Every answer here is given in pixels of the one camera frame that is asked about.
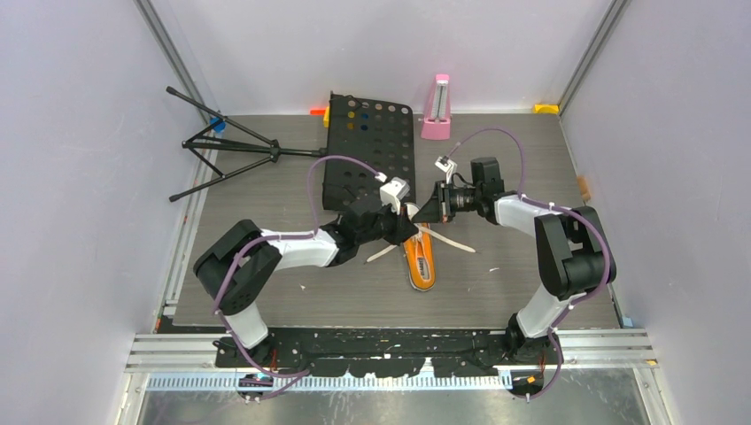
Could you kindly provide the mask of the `white shoelace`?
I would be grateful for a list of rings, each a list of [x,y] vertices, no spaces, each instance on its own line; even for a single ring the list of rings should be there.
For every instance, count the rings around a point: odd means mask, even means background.
[[[416,215],[420,208],[414,204],[414,203],[406,203],[406,209],[407,209],[407,215],[410,219]],[[431,237],[434,237],[440,242],[446,243],[449,246],[452,246],[453,248],[466,251],[469,253],[476,253],[476,249],[466,245],[464,243],[459,243],[457,241],[454,241],[447,236],[443,236],[439,234],[437,231],[434,231],[430,228],[428,224],[421,224],[418,223],[418,234],[416,236],[411,236],[409,239],[407,239],[406,242],[404,242],[402,245],[405,253],[405,257],[407,260],[414,259],[415,261],[418,259],[425,258],[426,261],[432,259],[432,239]],[[371,255],[366,259],[366,263],[371,263],[376,261],[377,259],[380,259],[381,257],[385,256],[388,252],[393,251],[396,248],[396,245],[390,245],[383,250],[377,252],[376,254]]]

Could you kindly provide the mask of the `orange canvas sneaker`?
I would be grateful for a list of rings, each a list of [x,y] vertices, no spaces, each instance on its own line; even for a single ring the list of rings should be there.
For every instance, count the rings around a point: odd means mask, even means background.
[[[433,288],[436,281],[433,243],[427,233],[430,226],[419,224],[418,228],[418,234],[407,239],[403,247],[411,286],[418,291],[428,291]]]

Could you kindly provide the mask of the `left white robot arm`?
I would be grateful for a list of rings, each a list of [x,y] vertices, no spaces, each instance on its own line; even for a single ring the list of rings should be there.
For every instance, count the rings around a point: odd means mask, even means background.
[[[337,267],[366,243],[404,243],[418,234],[402,205],[393,210],[375,198],[347,206],[315,231],[274,232],[240,220],[195,261],[193,273],[214,300],[213,310],[239,339],[237,354],[264,365],[272,352],[256,300],[273,273],[297,267]]]

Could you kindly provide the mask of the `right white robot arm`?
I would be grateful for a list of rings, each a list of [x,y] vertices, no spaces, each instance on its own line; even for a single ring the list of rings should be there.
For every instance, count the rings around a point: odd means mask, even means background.
[[[445,179],[435,183],[429,200],[414,215],[415,223],[448,223],[457,213],[476,213],[535,240],[540,285],[511,316],[501,339],[508,359],[528,363],[551,346],[570,310],[616,277],[599,216],[588,206],[569,209],[507,191],[495,158],[471,160],[472,182],[461,186],[453,182],[456,165],[451,159],[440,157],[435,165]]]

